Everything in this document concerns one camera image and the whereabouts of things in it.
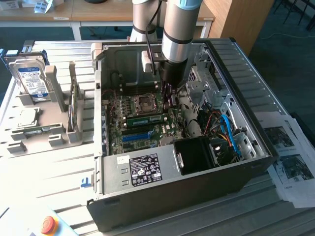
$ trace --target desk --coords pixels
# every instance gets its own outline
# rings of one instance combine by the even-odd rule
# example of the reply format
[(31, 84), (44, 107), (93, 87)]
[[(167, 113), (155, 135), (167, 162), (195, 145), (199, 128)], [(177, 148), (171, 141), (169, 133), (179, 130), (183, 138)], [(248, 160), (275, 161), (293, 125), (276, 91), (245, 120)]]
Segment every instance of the desk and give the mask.
[[(214, 15), (202, 3), (196, 26), (207, 38)], [(0, 27), (71, 27), (74, 40), (80, 41), (80, 27), (132, 26), (132, 1), (108, 0), (100, 4), (84, 0), (65, 0), (46, 14), (35, 14), (32, 7), (0, 11)]]
[[(0, 158), (2, 196), (23, 200), (27, 192), (54, 210), (78, 235), (300, 235), (315, 228), (315, 208), (295, 209), (292, 203), (279, 199), (269, 175), (258, 176), (238, 193), (214, 199), (138, 224), (117, 228), (102, 234), (97, 230), (86, 206), (87, 193), (79, 189), (81, 179), (90, 177), (94, 170), (94, 71), (91, 43), (94, 41), (35, 42), (32, 50), (46, 49), (50, 64), (57, 67), (57, 79), (62, 90), (69, 89), (66, 61), (76, 61), (80, 88), (85, 92), (84, 144), (78, 147), (48, 151), (16, 158)], [(275, 95), (257, 73), (251, 62), (229, 39), (212, 39), (232, 78), (254, 112), (282, 111), (287, 114)], [(220, 75), (219, 82), (224, 86)], [(3, 129), (12, 128), (14, 113), (19, 110), (17, 86), (11, 81), (0, 109)]]

